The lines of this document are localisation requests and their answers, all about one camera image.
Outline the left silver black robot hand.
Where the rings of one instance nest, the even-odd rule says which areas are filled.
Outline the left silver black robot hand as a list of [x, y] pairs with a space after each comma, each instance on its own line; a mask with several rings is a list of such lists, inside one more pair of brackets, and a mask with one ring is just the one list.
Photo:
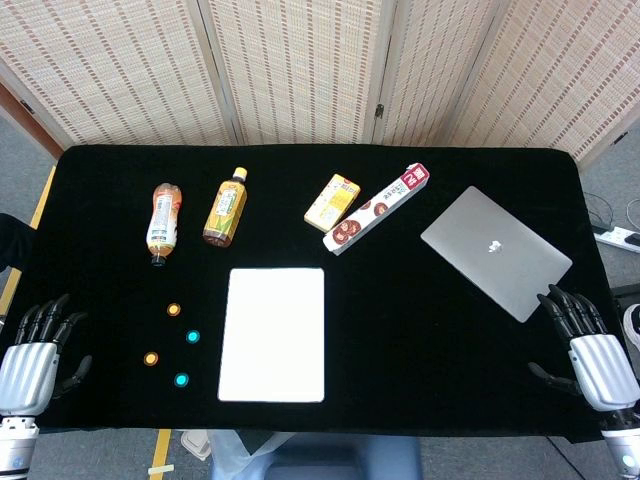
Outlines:
[[63, 317], [70, 296], [64, 294], [34, 305], [22, 316], [13, 343], [1, 363], [1, 415], [37, 417], [53, 399], [64, 396], [87, 377], [93, 357], [86, 355], [70, 377], [59, 380], [61, 354], [78, 321], [88, 317], [75, 312]]

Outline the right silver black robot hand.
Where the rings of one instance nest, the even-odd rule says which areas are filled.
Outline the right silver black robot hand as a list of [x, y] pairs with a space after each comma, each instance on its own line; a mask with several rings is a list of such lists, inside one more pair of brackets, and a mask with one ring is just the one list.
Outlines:
[[618, 338], [610, 334], [595, 305], [581, 294], [569, 294], [555, 285], [537, 296], [567, 349], [575, 378], [554, 376], [540, 365], [528, 368], [547, 386], [582, 396], [597, 412], [633, 408], [639, 383]]

